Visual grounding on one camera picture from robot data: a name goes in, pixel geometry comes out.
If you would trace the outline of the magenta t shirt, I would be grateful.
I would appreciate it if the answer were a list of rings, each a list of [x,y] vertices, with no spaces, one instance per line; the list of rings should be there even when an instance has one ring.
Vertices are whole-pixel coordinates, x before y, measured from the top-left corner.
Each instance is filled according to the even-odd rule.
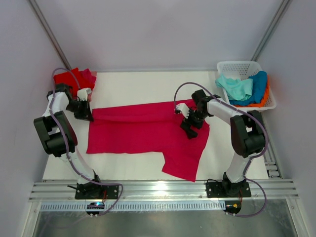
[[[162,153],[162,171],[188,181],[196,181],[198,165],[210,134],[204,123],[198,134],[189,139],[180,127],[181,114],[174,104],[158,102],[93,109],[89,125],[88,154]]]

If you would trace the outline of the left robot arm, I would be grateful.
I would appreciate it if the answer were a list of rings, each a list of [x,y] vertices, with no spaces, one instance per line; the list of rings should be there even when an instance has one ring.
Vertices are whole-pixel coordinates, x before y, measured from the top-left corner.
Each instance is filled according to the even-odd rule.
[[[34,119],[34,126],[45,152],[61,159],[76,176],[77,184],[72,188],[77,194],[98,198],[104,187],[96,172],[79,154],[77,136],[65,114],[69,111],[76,119],[94,121],[90,93],[90,88],[84,88],[79,90],[79,97],[74,97],[71,86],[64,83],[55,85],[47,94],[48,105],[44,114]]]

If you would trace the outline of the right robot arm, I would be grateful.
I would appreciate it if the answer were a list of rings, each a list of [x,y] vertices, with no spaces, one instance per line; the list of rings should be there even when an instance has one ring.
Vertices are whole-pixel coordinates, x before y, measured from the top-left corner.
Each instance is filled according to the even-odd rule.
[[[185,103],[175,106],[175,112],[183,115],[180,127],[188,139],[198,136],[207,117],[217,117],[227,123],[231,130],[231,144],[234,150],[232,162],[223,174],[222,181],[208,180],[206,193],[209,198],[250,197],[246,172],[252,160],[264,153],[268,145],[261,113],[257,110],[241,111],[227,104],[217,95],[207,96],[204,91],[197,90],[192,94],[195,107]]]

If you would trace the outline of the red folded t shirt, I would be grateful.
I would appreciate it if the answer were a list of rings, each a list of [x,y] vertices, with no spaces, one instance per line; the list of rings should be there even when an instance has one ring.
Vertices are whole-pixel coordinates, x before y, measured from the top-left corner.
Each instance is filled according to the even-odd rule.
[[[54,76],[54,81],[56,84],[64,83],[70,86],[72,89],[70,90],[73,97],[77,96],[77,91],[82,89],[80,87],[80,83],[82,82],[82,77],[80,74],[80,70],[78,68],[72,69],[72,73],[76,77],[77,80],[74,79],[71,73],[65,72],[61,74],[57,74]]]

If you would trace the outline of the mint green t shirt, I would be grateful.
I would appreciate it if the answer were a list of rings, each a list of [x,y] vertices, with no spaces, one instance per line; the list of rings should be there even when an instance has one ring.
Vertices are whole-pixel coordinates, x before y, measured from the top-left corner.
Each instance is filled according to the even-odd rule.
[[[226,91],[229,100],[245,101],[252,96],[253,79],[232,79],[221,74],[215,84]]]

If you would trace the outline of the orange t shirt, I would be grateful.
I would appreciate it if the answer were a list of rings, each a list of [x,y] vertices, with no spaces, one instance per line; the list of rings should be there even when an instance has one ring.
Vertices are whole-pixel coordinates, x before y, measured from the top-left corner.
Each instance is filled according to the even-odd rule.
[[[259,71],[243,82],[239,90],[244,96],[239,100],[230,100],[230,103],[237,107],[263,107],[268,99],[270,91],[269,76],[264,71]]]

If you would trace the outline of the blue t shirt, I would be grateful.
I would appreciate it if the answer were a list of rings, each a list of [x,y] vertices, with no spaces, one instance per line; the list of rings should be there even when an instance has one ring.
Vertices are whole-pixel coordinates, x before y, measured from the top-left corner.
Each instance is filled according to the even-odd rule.
[[[252,96],[245,101],[229,100],[230,104],[236,107],[263,107],[266,103],[269,92],[270,82],[269,76],[264,71],[259,71],[257,74],[250,76],[253,79]]]

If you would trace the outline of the left controller board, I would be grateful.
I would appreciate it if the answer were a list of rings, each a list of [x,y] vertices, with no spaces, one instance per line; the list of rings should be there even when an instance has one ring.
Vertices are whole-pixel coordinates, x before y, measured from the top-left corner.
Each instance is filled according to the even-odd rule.
[[[86,206],[86,213],[90,216],[99,215],[105,210],[105,205],[103,202],[96,201],[91,202]]]

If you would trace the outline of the controller board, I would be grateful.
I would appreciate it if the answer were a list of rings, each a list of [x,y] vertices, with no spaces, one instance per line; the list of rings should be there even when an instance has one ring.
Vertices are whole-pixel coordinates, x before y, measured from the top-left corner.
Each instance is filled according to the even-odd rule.
[[[231,215],[237,215],[240,212],[241,207],[242,205],[240,201],[225,201],[224,212]]]
[[[91,202],[86,206],[86,213],[90,216],[99,215],[105,210],[105,205],[103,202],[96,201]]]

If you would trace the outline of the right controller board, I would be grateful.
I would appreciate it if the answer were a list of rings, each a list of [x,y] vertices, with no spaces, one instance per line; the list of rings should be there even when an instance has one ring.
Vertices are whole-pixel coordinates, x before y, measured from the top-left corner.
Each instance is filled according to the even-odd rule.
[[[241,207],[242,205],[240,201],[225,201],[224,212],[231,215],[237,215],[240,212]]]

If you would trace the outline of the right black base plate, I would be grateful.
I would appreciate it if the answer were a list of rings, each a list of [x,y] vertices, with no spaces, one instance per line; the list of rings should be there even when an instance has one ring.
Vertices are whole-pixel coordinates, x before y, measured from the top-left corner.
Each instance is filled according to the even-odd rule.
[[[205,183],[208,198],[249,198],[252,196],[249,183],[231,183],[228,179],[216,181],[208,179]]]

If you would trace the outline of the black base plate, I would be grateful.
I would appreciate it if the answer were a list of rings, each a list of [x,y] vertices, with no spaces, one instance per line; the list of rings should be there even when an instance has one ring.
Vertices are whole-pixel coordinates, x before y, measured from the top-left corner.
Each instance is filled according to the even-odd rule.
[[[118,185],[77,184],[75,199],[118,199]]]
[[[228,179],[216,181],[208,179],[205,183],[208,198],[249,198],[252,196],[249,183],[231,183]]]

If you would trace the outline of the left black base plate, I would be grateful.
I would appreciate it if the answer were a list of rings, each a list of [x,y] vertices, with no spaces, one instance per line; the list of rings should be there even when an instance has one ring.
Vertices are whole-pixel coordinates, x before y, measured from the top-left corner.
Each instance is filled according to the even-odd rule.
[[[75,199],[118,199],[118,185],[77,184]]]

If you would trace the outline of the aluminium mounting rail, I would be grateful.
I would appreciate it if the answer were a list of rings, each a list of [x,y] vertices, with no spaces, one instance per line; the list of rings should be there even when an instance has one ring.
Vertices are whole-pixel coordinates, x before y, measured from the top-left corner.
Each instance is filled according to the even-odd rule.
[[[206,182],[195,183],[181,180],[123,180],[121,199],[134,200],[206,200]],[[298,191],[290,179],[265,179],[257,183],[264,189],[267,199],[297,199]],[[73,201],[75,180],[45,180],[35,182],[29,202],[35,201]]]

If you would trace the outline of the left corner frame post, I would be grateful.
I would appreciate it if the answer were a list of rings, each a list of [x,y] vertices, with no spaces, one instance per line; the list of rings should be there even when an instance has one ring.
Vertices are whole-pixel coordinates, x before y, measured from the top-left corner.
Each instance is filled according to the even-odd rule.
[[[65,53],[62,50],[62,47],[60,46],[57,38],[55,37],[48,21],[46,20],[40,6],[38,5],[36,0],[27,0],[29,6],[31,7],[34,15],[38,19],[40,25],[42,26],[46,36],[48,37],[50,43],[52,44],[53,48],[55,49],[59,59],[62,61],[63,65],[66,69],[71,69],[71,65],[65,55]]]

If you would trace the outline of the corner frame post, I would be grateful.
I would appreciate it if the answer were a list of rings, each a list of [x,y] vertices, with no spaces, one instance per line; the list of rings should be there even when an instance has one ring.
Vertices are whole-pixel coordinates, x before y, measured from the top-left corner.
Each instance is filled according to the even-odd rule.
[[[282,0],[280,2],[280,5],[273,15],[268,27],[264,31],[264,34],[251,57],[251,61],[257,61],[260,58],[291,3],[292,0]]]
[[[48,21],[46,20],[40,6],[38,5],[36,0],[27,0],[29,6],[31,7],[34,15],[38,19],[40,25],[42,26],[46,36],[48,37],[50,43],[52,44],[53,48],[55,49],[59,59],[62,61],[63,65],[66,69],[71,69],[71,65],[65,55],[65,53],[62,50],[62,47],[60,46],[57,38],[55,37]]]

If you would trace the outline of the right corner frame post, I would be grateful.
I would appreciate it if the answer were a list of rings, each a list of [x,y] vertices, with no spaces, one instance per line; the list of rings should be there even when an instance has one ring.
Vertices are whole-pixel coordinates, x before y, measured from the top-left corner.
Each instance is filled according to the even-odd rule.
[[[268,27],[264,31],[264,34],[251,57],[251,61],[257,61],[260,58],[291,3],[292,0],[282,0],[280,2],[280,5],[273,15]]]

